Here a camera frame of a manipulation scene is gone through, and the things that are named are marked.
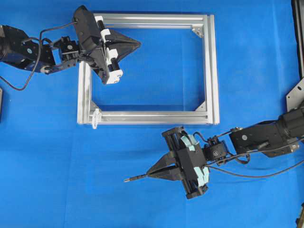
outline black cable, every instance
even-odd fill
[[[214,170],[217,170],[217,171],[221,171],[221,172],[224,172],[226,174],[230,174],[230,175],[233,175],[233,176],[237,176],[237,177],[243,177],[243,178],[268,178],[268,177],[273,177],[273,176],[276,176],[276,175],[279,175],[281,173],[284,173],[284,172],[287,172],[301,164],[304,163],[304,160],[298,162],[297,164],[293,165],[293,166],[290,166],[284,170],[281,170],[279,172],[275,172],[275,173],[272,173],[272,174],[269,174],[269,175],[264,175],[264,176],[247,176],[247,175],[241,175],[241,174],[237,174],[237,173],[233,173],[233,172],[229,172],[229,171],[226,171],[226,170],[222,170],[222,169],[219,169],[217,167],[213,167],[213,166],[209,166],[209,165],[206,165],[207,167],[211,168],[211,169],[214,169]]]
[[[251,153],[264,153],[264,152],[271,152],[271,151],[280,150],[280,149],[283,149],[283,148],[285,148],[285,147],[288,147],[288,146],[290,146],[290,145],[292,145],[292,144],[294,144],[294,143],[297,143],[297,142],[303,141],[303,140],[304,140],[304,137],[302,137],[302,138],[300,138],[300,139],[298,139],[298,140],[296,140],[296,141],[294,141],[294,142],[291,142],[291,143],[289,143],[289,144],[286,144],[286,145],[284,145],[284,146],[277,147],[277,148],[270,149],[270,150],[262,150],[262,151],[251,150],[251,151],[247,151],[246,153],[240,153],[240,154],[237,154],[237,155],[234,155],[234,156],[230,156],[230,157],[228,157],[228,158],[223,158],[223,159],[220,159],[220,160],[218,160],[218,161],[211,162],[211,163],[209,163],[209,164],[207,164],[207,165],[212,165],[212,164],[215,164],[215,163],[217,163],[217,162],[224,162],[224,161],[227,161],[227,160],[230,160],[230,159],[233,159],[233,158],[238,158],[238,157],[241,157],[241,156],[245,156],[245,155],[251,154]]]
[[[38,39],[38,38],[36,38],[36,37],[29,37],[29,38],[26,38],[26,39],[22,40],[22,43],[26,43],[26,42],[29,42],[29,41],[31,41],[31,40],[36,40],[36,41],[39,42],[39,39]],[[42,39],[42,44],[43,44],[44,41],[46,41],[46,42],[49,43],[49,44],[52,43],[52,41],[51,41],[50,39],[48,39],[48,38],[43,38],[43,39]]]
[[[63,25],[63,26],[45,29],[45,30],[42,30],[42,31],[40,32],[40,35],[39,35],[39,47],[38,47],[38,56],[37,56],[37,60],[36,60],[36,63],[35,63],[35,65],[34,65],[34,68],[33,68],[32,72],[31,72],[30,75],[28,76],[28,78],[27,78],[27,80],[26,80],[26,82],[25,82],[25,84],[24,84],[24,86],[23,86],[22,88],[17,88],[17,87],[15,87],[15,86],[13,86],[11,83],[9,83],[7,80],[5,80],[5,78],[3,78],[2,76],[0,76],[0,79],[2,79],[6,84],[8,84],[11,88],[13,88],[13,89],[15,89],[15,90],[18,90],[18,91],[24,90],[24,89],[27,87],[27,85],[28,85],[30,79],[31,79],[32,76],[34,75],[34,72],[35,72],[35,70],[36,70],[36,68],[37,68],[38,62],[39,62],[40,57],[41,57],[41,48],[42,48],[42,43],[43,43],[42,34],[43,34],[44,32],[47,32],[47,31],[53,31],[53,30],[57,30],[57,29],[64,29],[65,27],[68,27],[68,26],[70,26],[70,25],[72,25],[72,24],[76,24],[76,23],[77,23],[77,22],[71,22],[71,23],[68,23],[68,24]]]
[[[248,164],[248,163],[250,162],[250,154],[247,154],[247,155],[246,155],[247,161],[241,160],[241,159],[239,159],[239,158],[232,158],[231,160],[233,160],[233,159],[236,160],[237,162],[243,164],[243,165],[246,165],[246,164]]]
[[[208,143],[208,141],[204,139],[204,136],[200,132],[195,132],[193,135],[196,135],[196,134],[202,139],[202,141]]]

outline aluminum frame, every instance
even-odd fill
[[[215,45],[214,15],[187,14],[113,14],[102,16],[107,28],[191,29],[202,38],[205,101],[195,111],[130,111],[101,110],[92,101],[92,70],[79,65],[77,123],[92,124],[219,124],[219,90]]]

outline bolt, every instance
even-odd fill
[[[219,152],[217,152],[217,151],[214,151],[214,152],[213,152],[213,156],[216,157],[216,156],[218,156],[218,155],[219,155]]]

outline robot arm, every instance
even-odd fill
[[[70,37],[62,37],[56,42],[41,38],[43,32],[65,28],[71,24],[74,25],[78,42],[70,40]],[[119,82],[123,72],[118,62],[140,45],[140,42],[134,39],[106,29],[103,18],[99,17],[96,20],[85,6],[74,12],[72,23],[46,29],[40,33],[39,39],[30,38],[17,28],[0,26],[0,62],[32,73],[52,74],[85,61],[104,84]],[[57,65],[52,53],[56,49],[59,50],[61,60]]]
[[[195,139],[196,134],[206,142],[202,148]],[[225,141],[219,140],[219,137],[225,134],[229,134],[236,155],[228,151]],[[207,140],[199,132],[193,135],[187,134],[183,127],[173,128],[162,135],[166,140],[169,152],[146,174],[128,178],[124,182],[145,177],[182,181],[186,197],[191,199],[203,195],[207,191],[211,164],[216,163],[220,166],[234,159],[241,164],[247,164],[252,152],[262,152],[267,157],[273,158],[299,149],[298,142],[304,139],[302,138],[304,135],[304,106],[279,116],[278,120],[264,121],[247,128],[236,127]],[[239,159],[244,156],[247,161]]]

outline blue surface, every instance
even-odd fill
[[[189,133],[201,130],[207,137],[276,119],[286,109],[286,93],[299,80],[290,0],[2,0],[0,24],[37,36],[70,22],[81,4],[100,11],[215,14],[221,123],[187,126]],[[95,76],[93,95],[99,105],[191,110],[199,104],[202,91],[194,86],[201,76],[200,53],[185,44],[193,34],[124,32],[146,42],[121,62],[119,84],[104,86]],[[76,38],[73,28],[47,34],[51,39],[61,35]],[[171,42],[164,46],[157,37]],[[168,52],[158,58],[163,51]],[[5,64],[0,74],[17,85],[28,76]],[[24,92],[0,82],[1,228],[295,227],[304,202],[303,167],[266,180],[212,171],[208,192],[192,200],[186,200],[180,182],[123,183],[167,152],[161,133],[173,126],[99,126],[93,131],[77,125],[77,74],[77,67],[36,74]],[[118,88],[121,93],[115,94]],[[227,137],[226,142],[233,152]],[[225,169],[260,175],[303,158],[303,150],[273,159],[254,155],[247,166],[231,162]]]

